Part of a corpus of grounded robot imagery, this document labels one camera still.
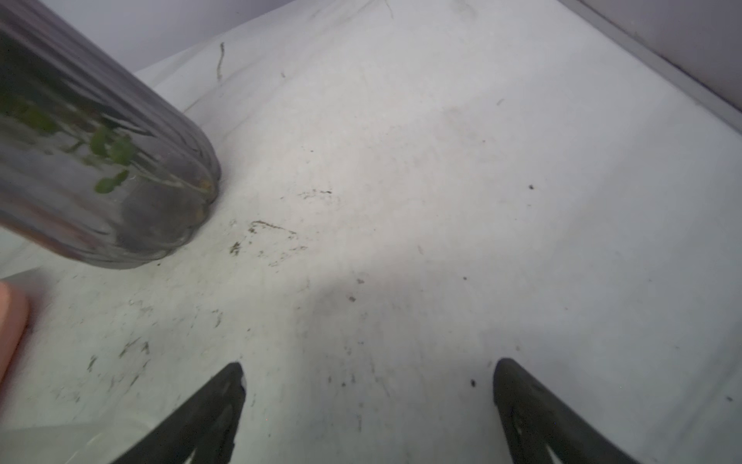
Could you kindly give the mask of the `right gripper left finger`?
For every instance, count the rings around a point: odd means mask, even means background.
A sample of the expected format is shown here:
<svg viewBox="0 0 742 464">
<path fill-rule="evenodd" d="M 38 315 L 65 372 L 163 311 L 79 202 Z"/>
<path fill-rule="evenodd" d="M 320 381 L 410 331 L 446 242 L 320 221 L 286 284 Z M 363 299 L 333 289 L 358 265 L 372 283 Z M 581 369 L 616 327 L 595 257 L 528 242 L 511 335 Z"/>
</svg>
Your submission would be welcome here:
<svg viewBox="0 0 742 464">
<path fill-rule="evenodd" d="M 114 463 L 228 463 L 246 398 L 242 366 L 228 363 Z"/>
</svg>

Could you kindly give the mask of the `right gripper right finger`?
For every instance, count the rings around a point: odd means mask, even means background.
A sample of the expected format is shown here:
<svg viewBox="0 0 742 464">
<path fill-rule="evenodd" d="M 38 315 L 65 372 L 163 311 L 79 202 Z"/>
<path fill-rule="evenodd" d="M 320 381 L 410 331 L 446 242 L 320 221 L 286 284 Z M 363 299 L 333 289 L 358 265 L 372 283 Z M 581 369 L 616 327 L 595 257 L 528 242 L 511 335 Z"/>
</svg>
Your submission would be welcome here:
<svg viewBox="0 0 742 464">
<path fill-rule="evenodd" d="M 514 359 L 502 358 L 493 398 L 514 463 L 634 463 Z"/>
</svg>

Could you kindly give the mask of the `clear jar with cookies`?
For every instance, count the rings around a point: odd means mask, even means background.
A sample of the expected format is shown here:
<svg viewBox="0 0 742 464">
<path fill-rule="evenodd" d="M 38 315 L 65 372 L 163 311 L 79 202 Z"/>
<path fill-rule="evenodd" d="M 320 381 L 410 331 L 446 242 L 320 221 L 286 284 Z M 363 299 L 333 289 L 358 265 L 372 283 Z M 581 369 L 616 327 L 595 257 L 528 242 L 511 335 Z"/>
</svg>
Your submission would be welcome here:
<svg viewBox="0 0 742 464">
<path fill-rule="evenodd" d="M 12 464 L 112 463 L 153 430 L 133 418 L 3 431 L 1 461 Z"/>
</svg>

